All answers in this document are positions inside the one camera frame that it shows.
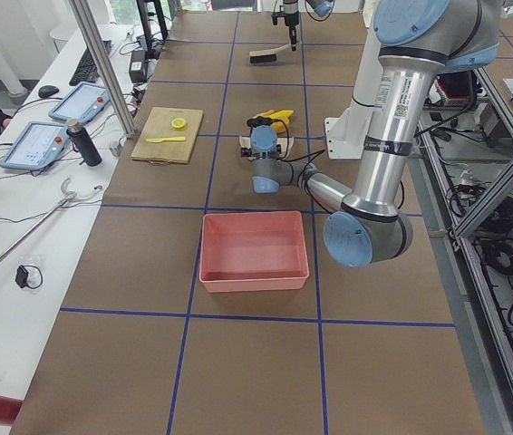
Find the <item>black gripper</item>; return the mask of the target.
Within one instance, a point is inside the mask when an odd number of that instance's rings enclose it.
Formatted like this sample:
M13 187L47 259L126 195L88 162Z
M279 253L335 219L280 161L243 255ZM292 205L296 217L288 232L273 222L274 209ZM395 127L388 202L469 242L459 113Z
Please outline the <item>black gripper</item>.
M273 128L275 123L280 122L286 133L286 150L278 142L278 135ZM274 159L283 160L288 155L289 130L285 121L278 118L266 118L257 116L247 120L250 128L249 145L241 147L240 157L252 160Z
M285 26L288 28L291 50L295 51L297 47L298 1L283 0L278 9L275 8L273 10L271 19L273 25L277 25L280 19L284 21Z

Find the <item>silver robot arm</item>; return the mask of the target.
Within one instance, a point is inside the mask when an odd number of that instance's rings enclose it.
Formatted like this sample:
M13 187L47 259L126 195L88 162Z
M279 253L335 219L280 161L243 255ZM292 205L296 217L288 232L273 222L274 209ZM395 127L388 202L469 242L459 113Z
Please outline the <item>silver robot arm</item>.
M411 223L395 206L423 104L442 73L470 71L498 52L500 1L381 1L372 28L382 66L353 188L331 179L307 159L282 159L272 121L256 117L250 146L253 189L276 193L298 186L332 213L324 244L347 267L400 256L411 245Z
M325 19L333 10L333 1L305 0L305 6L310 6L314 17ZM282 0L280 6L274 6L271 14L273 25L282 20L288 29L289 46L292 51L297 47L297 26L300 24L298 0Z

